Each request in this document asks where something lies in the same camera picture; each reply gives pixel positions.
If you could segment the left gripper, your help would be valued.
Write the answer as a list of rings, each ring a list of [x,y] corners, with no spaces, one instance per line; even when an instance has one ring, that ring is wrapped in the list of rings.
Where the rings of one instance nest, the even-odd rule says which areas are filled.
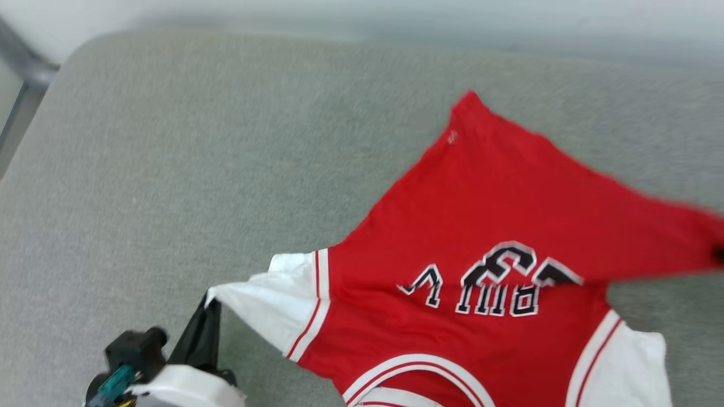
[[[85,396],[86,406],[245,406],[246,396],[219,374],[222,306],[206,293],[168,358],[168,365],[152,381],[141,383],[141,373],[122,365],[113,373],[96,376]],[[204,337],[208,325],[205,373],[193,367],[206,364]]]

